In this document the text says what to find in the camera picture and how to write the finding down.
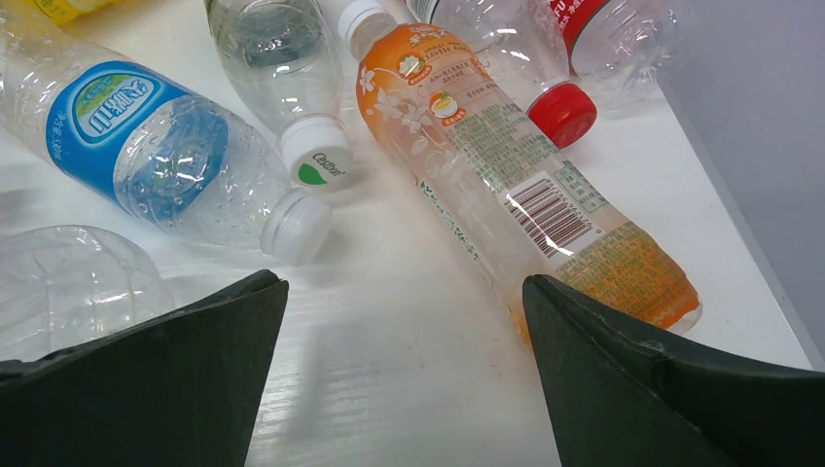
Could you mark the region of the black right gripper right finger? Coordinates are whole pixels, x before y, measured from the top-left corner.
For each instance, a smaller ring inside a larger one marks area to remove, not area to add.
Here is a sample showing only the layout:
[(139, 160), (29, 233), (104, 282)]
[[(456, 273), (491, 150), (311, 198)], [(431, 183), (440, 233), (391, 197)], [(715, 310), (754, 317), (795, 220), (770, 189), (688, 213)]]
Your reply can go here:
[(719, 350), (547, 275), (522, 285), (564, 466), (820, 466), (824, 376)]

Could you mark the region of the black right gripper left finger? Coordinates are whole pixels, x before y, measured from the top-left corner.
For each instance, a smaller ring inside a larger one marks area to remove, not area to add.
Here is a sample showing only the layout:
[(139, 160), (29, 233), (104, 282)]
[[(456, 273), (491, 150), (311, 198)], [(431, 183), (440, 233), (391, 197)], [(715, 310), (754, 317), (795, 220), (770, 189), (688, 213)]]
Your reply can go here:
[(113, 335), (1, 364), (5, 466), (241, 466), (287, 305), (262, 269)]

